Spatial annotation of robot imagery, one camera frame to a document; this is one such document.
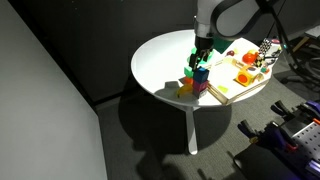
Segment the table top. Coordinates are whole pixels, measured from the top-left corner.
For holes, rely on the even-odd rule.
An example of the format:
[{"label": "table top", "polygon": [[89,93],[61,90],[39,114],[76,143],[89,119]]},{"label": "table top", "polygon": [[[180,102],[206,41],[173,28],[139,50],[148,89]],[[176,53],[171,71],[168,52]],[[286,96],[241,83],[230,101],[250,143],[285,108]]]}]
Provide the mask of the table top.
[{"label": "table top", "polygon": [[[147,41],[133,55],[132,73],[142,88],[167,103],[189,107],[221,106],[222,104],[209,92],[200,99],[192,94],[180,98],[176,96],[176,91],[183,85],[181,80],[185,76],[184,67],[188,65],[187,58],[194,48],[194,40],[193,30],[181,30]],[[220,61],[222,58],[223,55],[214,50],[212,61]],[[236,101],[256,94],[263,87],[250,91]]]}]

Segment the black wall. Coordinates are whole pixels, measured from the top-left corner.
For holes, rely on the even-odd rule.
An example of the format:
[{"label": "black wall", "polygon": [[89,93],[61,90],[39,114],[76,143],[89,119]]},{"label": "black wall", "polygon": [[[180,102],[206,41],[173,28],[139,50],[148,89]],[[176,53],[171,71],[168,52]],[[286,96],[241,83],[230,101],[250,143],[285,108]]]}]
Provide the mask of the black wall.
[{"label": "black wall", "polygon": [[[160,34],[193,29],[197,4],[196,0],[11,2],[20,4],[29,12],[34,24],[43,32],[40,38],[54,47],[94,102],[134,87],[135,81],[130,79],[130,62],[134,52],[144,42]],[[279,11],[282,2],[275,5],[276,11]],[[291,21],[287,16],[282,18]],[[272,24],[271,16],[263,16],[245,38],[262,40],[270,32]]]}]

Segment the round white table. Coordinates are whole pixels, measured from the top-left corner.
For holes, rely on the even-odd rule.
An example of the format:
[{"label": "round white table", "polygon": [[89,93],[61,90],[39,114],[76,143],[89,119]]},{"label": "round white table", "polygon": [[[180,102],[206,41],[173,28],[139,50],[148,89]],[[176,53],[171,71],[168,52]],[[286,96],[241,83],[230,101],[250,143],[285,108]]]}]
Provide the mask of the round white table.
[{"label": "round white table", "polygon": [[[135,52],[131,62],[132,73],[147,92],[157,99],[186,112],[188,147],[191,154],[197,154],[197,141],[193,111],[200,107],[222,106],[209,92],[200,99],[192,94],[178,98],[176,91],[183,84],[184,67],[194,47],[193,30],[181,30],[155,37],[144,43]],[[214,50],[212,60],[221,60],[222,55]],[[264,86],[254,89],[236,101],[248,98]]]}]

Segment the blue block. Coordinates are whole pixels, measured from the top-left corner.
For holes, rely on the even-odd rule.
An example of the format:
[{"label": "blue block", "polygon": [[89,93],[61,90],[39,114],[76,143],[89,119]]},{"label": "blue block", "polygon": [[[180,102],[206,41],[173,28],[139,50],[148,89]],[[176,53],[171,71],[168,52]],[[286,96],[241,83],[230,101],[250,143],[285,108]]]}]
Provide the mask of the blue block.
[{"label": "blue block", "polygon": [[193,80],[199,84],[202,84],[207,81],[209,76],[209,70],[203,67],[196,69],[193,73]]}]

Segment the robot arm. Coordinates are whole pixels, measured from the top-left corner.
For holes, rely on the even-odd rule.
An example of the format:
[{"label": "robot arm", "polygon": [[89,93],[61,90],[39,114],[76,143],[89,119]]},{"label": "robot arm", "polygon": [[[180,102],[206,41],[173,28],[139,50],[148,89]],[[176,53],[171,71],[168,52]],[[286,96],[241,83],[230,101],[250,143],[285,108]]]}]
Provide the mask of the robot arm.
[{"label": "robot arm", "polygon": [[196,54],[190,56],[189,66],[197,67],[199,59],[207,60],[213,47],[213,35],[233,40],[250,31],[264,7],[278,0],[198,0],[195,20]]}]

